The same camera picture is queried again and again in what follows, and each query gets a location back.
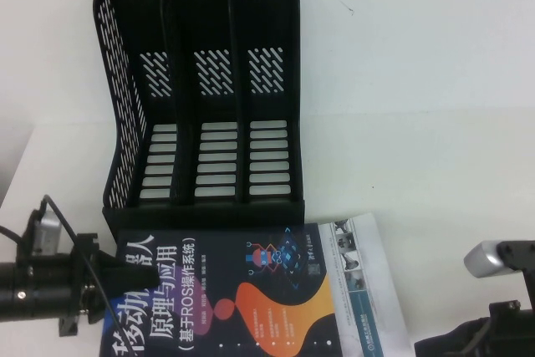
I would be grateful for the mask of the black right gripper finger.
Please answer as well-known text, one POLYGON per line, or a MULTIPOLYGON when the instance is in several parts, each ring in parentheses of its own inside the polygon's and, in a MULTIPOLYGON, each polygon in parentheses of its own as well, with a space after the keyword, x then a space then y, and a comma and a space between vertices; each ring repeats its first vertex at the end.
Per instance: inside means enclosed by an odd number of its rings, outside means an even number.
POLYGON ((479 318, 458 325, 452 331, 415 342, 416 356, 442 356, 461 351, 484 326, 488 318, 479 318))

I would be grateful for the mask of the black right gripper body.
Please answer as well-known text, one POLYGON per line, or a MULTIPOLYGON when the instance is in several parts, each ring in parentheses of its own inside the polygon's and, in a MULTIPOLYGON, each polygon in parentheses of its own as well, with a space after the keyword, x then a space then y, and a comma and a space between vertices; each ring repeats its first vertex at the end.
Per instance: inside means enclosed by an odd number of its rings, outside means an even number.
POLYGON ((487 356, 534 356, 534 312, 518 300, 489 305, 487 356))

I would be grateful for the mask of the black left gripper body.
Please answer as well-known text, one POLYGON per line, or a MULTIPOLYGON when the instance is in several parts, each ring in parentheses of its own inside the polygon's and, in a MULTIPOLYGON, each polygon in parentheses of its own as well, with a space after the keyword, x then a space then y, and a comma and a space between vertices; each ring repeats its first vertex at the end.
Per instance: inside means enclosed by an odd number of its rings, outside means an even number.
POLYGON ((96 233, 78 234, 70 253, 60 253, 59 259, 66 268, 66 288, 69 295, 66 311, 59 316, 59 336, 76 336, 79 318, 86 315, 89 324, 96 324, 104 318, 104 296, 99 290, 96 277, 99 276, 99 240, 96 233))

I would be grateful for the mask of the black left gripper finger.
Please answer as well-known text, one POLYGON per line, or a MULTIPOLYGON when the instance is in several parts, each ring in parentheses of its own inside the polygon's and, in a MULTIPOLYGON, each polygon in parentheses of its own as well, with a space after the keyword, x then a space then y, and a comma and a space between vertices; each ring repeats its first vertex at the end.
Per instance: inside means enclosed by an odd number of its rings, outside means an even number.
POLYGON ((127 263, 102 251, 98 251, 97 261, 104 291, 140 291, 160 285, 154 266, 127 263))

